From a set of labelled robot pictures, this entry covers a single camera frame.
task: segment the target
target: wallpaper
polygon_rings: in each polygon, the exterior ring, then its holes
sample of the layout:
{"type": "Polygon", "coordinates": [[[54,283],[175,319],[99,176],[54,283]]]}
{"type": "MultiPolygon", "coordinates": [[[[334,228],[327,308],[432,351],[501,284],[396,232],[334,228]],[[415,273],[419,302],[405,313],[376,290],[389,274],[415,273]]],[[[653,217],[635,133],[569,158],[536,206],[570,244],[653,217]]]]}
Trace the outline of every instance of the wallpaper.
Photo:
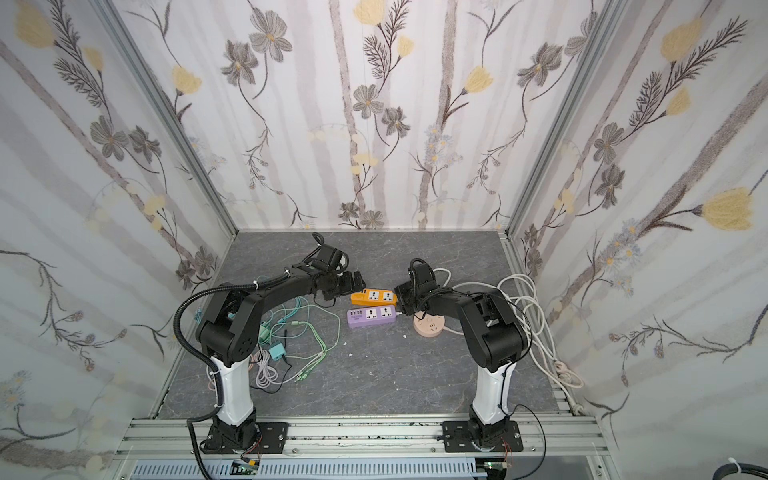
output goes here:
{"type": "Polygon", "coordinates": [[[116,0],[238,227],[506,228],[603,2],[116,0]]]}
{"type": "Polygon", "coordinates": [[[768,458],[767,27],[630,2],[514,232],[625,479],[768,458]]]}
{"type": "Polygon", "coordinates": [[[0,12],[0,477],[102,478],[230,236],[87,2],[0,12]]]}

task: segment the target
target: robotic arm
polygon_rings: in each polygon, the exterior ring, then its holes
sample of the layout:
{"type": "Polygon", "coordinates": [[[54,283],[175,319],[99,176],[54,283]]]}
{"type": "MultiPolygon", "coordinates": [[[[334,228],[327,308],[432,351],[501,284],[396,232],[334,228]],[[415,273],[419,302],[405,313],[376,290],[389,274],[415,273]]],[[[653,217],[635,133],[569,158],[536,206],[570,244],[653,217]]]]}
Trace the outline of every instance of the robotic arm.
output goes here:
{"type": "Polygon", "coordinates": [[[319,233],[313,237],[317,248],[281,277],[268,280],[265,286],[254,282],[253,288],[219,291],[211,298],[195,336],[202,353],[218,368],[223,405],[217,406],[220,409],[200,446],[204,453],[242,452],[261,435],[250,398],[248,366],[259,340],[263,313],[297,296],[316,296],[322,291],[325,300],[335,302],[339,296],[366,287],[360,272],[346,271],[346,253],[326,245],[319,233]]]}
{"type": "Polygon", "coordinates": [[[462,293],[441,287],[432,268],[419,258],[411,260],[408,273],[410,281],[395,288],[399,311],[452,316],[462,324],[467,348],[478,364],[468,431],[477,449],[490,451],[508,431],[504,406],[509,390],[505,380],[528,348],[522,325],[510,303],[496,290],[462,293]]]}

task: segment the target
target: purple power strip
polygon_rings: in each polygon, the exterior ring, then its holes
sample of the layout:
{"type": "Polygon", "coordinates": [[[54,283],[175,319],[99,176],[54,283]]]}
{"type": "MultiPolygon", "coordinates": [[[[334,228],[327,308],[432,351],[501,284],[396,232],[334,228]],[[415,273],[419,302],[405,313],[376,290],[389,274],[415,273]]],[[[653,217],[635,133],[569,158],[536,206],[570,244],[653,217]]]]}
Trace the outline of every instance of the purple power strip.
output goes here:
{"type": "Polygon", "coordinates": [[[397,313],[395,313],[394,305],[361,306],[346,312],[346,322],[349,324],[349,328],[353,329],[359,326],[394,323],[395,318],[397,318],[397,313]]]}

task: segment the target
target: power adapter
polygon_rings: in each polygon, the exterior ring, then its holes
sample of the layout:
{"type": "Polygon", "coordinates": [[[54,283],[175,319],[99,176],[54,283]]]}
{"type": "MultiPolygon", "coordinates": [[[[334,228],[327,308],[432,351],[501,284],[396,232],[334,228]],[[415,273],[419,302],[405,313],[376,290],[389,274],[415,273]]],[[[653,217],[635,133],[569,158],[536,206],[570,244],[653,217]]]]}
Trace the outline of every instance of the power adapter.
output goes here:
{"type": "Polygon", "coordinates": [[[413,328],[421,336],[432,338],[440,335],[445,328],[445,317],[442,315],[427,315],[424,312],[416,312],[413,316],[413,328]]]}

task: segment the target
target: vertical metal post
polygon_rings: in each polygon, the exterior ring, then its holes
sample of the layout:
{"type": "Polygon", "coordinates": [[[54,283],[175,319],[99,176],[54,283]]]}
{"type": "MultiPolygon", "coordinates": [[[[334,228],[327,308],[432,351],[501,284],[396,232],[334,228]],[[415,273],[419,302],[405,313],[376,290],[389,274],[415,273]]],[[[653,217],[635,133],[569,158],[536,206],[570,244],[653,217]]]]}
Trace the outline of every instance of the vertical metal post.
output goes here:
{"type": "Polygon", "coordinates": [[[114,3],[112,3],[112,0],[89,1],[96,15],[101,20],[104,30],[107,31],[123,60],[128,64],[131,73],[133,73],[134,78],[138,82],[139,88],[144,92],[154,113],[157,114],[161,123],[165,126],[174,146],[187,162],[192,176],[197,180],[211,207],[216,211],[216,215],[219,216],[230,235],[237,234],[237,225],[235,225],[216,188],[211,183],[205,167],[200,158],[195,154],[189,139],[187,139],[187,135],[184,133],[184,128],[176,118],[175,112],[167,103],[162,88],[155,80],[147,62],[141,56],[114,3]]]}
{"type": "Polygon", "coordinates": [[[607,2],[605,2],[603,12],[598,17],[598,21],[594,26],[593,34],[590,36],[587,45],[584,47],[584,52],[582,53],[583,57],[578,63],[576,73],[574,74],[573,80],[571,80],[571,84],[568,86],[568,91],[563,98],[563,103],[560,105],[560,109],[554,118],[554,122],[547,133],[544,146],[536,157],[533,170],[531,170],[531,174],[528,176],[528,181],[525,183],[523,193],[520,196],[520,201],[510,213],[511,218],[505,233],[507,238],[512,240],[513,248],[514,240],[511,236],[520,227],[523,218],[525,218],[525,214],[528,212],[528,208],[530,208],[531,203],[538,192],[538,188],[541,186],[547,168],[557,152],[558,145],[565,133],[565,129],[568,128],[568,125],[578,108],[579,101],[581,100],[584,91],[587,89],[589,80],[598,66],[598,62],[613,35],[614,29],[619,23],[621,13],[624,11],[624,7],[627,6],[629,1],[630,0],[607,0],[607,2]]]}

